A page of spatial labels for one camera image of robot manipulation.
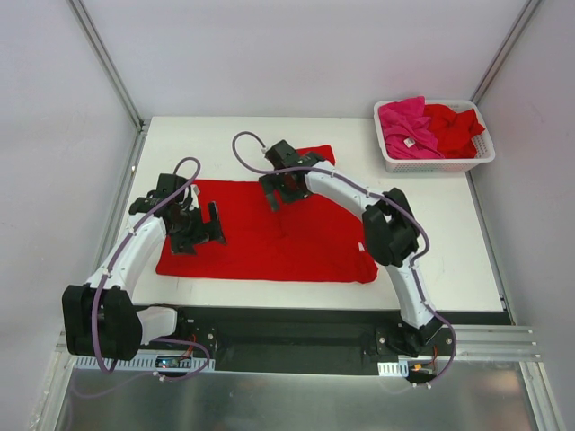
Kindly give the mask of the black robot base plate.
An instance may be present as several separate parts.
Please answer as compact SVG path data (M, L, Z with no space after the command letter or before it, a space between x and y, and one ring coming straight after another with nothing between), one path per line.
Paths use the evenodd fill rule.
M376 375L403 356L450 355L444 317L420 330L397 311L181 306L171 335L151 342L165 350L192 341L218 371Z

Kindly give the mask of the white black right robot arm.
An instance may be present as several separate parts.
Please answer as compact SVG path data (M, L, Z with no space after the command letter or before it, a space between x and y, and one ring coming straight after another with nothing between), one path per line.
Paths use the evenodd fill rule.
M362 223L365 249L384 267L400 305L401 326L385 337L396 353L416 357L436 344L438 322L430 310L417 263L420 230L413 223L409 203L399 189L374 195L339 172L315 152L299 154L287 141L262 149L274 168L259 178L274 211L311 196L329 199Z

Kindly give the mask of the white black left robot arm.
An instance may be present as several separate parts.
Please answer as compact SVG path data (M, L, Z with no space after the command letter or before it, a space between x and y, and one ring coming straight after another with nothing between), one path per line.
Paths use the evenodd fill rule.
M131 360L141 346L160 339L184 347L190 327L167 304L135 305L137 281L154 251L167 244L192 256L208 242L225 243L217 203L199 203L199 189L174 173L159 175L154 189L128 209L126 231L103 263L80 286L62 295L66 346L75 356Z

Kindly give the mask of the white perforated plastic basket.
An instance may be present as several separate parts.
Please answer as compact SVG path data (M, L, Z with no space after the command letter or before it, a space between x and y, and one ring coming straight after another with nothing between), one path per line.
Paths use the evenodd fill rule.
M455 100L430 100L426 99L427 104L442 104L448 106L455 112L463 112L473 109L477 115L477 119L484 125L485 131L473 139L473 143L477 149L477 155L473 159L437 159L437 160L394 160L389 157L385 150L385 141L383 132L381 130L380 121L376 117L376 109L385 103L392 101L379 101L374 105L374 121L376 127L376 137L380 146L382 155L384 157L385 168L389 172L467 172L473 167L489 163L495 158L495 149L491 136L481 113L478 111L475 104L470 101L455 101Z

